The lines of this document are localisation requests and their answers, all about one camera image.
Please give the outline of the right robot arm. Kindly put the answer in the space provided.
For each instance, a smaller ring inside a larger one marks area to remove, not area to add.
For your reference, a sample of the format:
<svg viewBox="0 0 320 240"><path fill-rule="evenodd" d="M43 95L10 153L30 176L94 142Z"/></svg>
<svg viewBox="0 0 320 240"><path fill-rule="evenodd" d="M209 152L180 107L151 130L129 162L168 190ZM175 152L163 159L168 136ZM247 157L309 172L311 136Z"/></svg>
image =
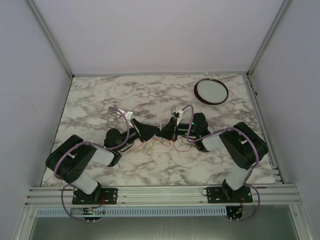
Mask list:
<svg viewBox="0 0 320 240"><path fill-rule="evenodd" d="M211 133L203 113L195 113L191 124L178 123L176 116L156 134L156 136L175 141L179 136L191 140L191 144L202 153L225 148L234 165L222 182L222 186L207 188L209 203L251 203L250 188L245 186L253 168L268 153L267 144L244 122L238 122L232 128Z"/></svg>

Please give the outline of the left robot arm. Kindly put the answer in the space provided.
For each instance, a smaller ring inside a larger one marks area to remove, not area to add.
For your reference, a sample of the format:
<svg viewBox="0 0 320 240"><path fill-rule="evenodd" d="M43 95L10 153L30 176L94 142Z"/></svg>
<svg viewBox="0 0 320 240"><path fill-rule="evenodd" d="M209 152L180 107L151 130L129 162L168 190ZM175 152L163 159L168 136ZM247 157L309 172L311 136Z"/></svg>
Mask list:
<svg viewBox="0 0 320 240"><path fill-rule="evenodd" d="M95 162L112 168L118 164L122 152L132 147L136 140L146 142L159 132L158 127L133 118L123 133L116 128L108 130L103 146L74 134L49 155L45 164L56 178L76 187L76 202L98 204L104 196L102 186L85 171L87 165Z"/></svg>

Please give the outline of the round brown-rimmed dish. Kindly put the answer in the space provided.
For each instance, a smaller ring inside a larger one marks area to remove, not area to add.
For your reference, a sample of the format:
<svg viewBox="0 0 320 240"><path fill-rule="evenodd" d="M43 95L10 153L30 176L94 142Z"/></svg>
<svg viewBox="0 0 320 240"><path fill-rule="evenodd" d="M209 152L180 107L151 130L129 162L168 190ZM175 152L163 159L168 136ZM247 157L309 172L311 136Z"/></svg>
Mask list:
<svg viewBox="0 0 320 240"><path fill-rule="evenodd" d="M199 80L193 91L195 97L207 105L220 105L229 97L229 90L226 85L213 78Z"/></svg>

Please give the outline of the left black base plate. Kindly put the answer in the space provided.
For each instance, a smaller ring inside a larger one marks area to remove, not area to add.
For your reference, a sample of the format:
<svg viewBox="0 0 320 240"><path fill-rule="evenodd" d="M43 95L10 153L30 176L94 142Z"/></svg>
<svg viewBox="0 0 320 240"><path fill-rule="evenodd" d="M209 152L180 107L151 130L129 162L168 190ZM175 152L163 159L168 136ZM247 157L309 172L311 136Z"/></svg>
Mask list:
<svg viewBox="0 0 320 240"><path fill-rule="evenodd" d="M98 187L92 194L86 194L77 189L73 192L73 205L115 205L118 199L118 189Z"/></svg>

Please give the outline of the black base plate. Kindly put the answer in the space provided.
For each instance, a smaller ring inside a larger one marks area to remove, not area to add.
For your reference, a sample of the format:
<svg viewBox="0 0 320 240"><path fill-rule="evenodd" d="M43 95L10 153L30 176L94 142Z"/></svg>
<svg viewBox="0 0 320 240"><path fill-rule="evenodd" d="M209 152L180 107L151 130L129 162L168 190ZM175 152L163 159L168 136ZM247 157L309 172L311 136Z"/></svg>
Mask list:
<svg viewBox="0 0 320 240"><path fill-rule="evenodd" d="M73 192L73 205L115 205L118 199L118 189L98 187L92 194L86 194L77 189Z"/></svg>
<svg viewBox="0 0 320 240"><path fill-rule="evenodd" d="M232 190L228 187L207 187L205 195L209 204L227 204L227 203L252 203L253 197L249 187L242 186L238 190Z"/></svg>

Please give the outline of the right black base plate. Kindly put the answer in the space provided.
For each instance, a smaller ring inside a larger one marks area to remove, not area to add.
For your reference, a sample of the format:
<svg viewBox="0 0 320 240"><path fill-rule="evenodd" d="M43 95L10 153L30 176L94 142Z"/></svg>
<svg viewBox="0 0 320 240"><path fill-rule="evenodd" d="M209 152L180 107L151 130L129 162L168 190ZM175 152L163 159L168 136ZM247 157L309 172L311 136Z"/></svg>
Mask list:
<svg viewBox="0 0 320 240"><path fill-rule="evenodd" d="M209 204L227 204L227 203L252 203L253 197L249 187L242 186L238 190L232 190L228 187L207 187L205 195Z"/></svg>

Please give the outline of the aluminium front rail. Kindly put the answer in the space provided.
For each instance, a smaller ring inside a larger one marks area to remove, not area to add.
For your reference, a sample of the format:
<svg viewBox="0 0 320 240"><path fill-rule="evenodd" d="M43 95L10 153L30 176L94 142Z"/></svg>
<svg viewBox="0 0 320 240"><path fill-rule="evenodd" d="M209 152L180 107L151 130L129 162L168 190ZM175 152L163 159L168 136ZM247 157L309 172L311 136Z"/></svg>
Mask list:
<svg viewBox="0 0 320 240"><path fill-rule="evenodd" d="M118 186L116 207L206 206L205 185ZM253 202L261 205L301 205L294 184L255 184L251 190ZM32 187L25 207L60 207L61 187Z"/></svg>

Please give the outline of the right aluminium corner post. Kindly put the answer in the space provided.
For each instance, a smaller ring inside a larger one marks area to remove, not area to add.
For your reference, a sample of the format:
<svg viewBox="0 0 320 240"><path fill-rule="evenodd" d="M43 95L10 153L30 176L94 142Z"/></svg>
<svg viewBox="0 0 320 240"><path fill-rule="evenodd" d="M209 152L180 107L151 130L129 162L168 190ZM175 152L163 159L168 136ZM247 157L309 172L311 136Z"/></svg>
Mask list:
<svg viewBox="0 0 320 240"><path fill-rule="evenodd" d="M284 19L287 11L289 10L290 6L293 4L293 0L283 0L279 10L277 11L269 29L266 32L266 35L257 51L255 54L255 57L253 58L253 61L246 72L246 75L248 78L250 78L253 73L255 72L256 68L258 67L262 57L264 56L266 50L268 49L271 41L273 40L282 20Z"/></svg>

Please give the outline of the aluminium corner post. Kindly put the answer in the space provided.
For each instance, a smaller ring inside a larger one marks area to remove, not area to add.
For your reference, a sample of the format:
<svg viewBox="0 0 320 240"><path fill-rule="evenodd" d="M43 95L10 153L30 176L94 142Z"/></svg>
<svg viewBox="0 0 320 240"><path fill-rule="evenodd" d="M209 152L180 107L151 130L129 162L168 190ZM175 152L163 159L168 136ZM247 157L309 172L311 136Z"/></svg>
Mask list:
<svg viewBox="0 0 320 240"><path fill-rule="evenodd" d="M45 37L47 38L50 46L52 47L58 61L62 65L63 69L65 70L66 74L68 77L72 80L74 78L74 74L72 73L72 70L70 68L70 65L61 49L59 46L58 41L56 40L53 32L51 31L49 25L47 24L45 18L43 17L41 11L37 7L36 3L34 0L26 0L25 1L30 8L32 14L34 15L36 21L38 22L40 28L42 29Z"/></svg>
<svg viewBox="0 0 320 240"><path fill-rule="evenodd" d="M287 11L289 10L290 6L293 4L293 0L283 0L279 10L277 11L269 29L266 32L266 35L257 51L255 54L255 57L253 58L253 61L246 72L246 75L248 78L250 78L253 73L255 72L256 68L258 67L262 57L264 56L266 50L268 49L271 41L273 40L282 20L284 19Z"/></svg>

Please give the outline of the left aluminium corner post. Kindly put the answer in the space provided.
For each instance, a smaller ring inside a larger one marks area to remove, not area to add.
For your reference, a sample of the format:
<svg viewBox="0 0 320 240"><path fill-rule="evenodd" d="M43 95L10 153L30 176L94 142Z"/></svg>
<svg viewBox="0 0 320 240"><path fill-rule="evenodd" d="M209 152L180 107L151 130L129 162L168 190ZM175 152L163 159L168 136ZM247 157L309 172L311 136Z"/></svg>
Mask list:
<svg viewBox="0 0 320 240"><path fill-rule="evenodd" d="M36 21L38 22L40 28L42 29L45 37L47 38L50 46L52 47L58 61L62 65L63 69L65 70L66 74L68 77L72 80L74 78L74 74L72 73L72 70L70 68L70 65L61 49L59 46L58 41L56 40L53 32L51 31L49 25L47 24L45 18L43 17L41 11L37 7L36 3L34 0L26 0L25 1L30 8L32 14L34 15Z"/></svg>

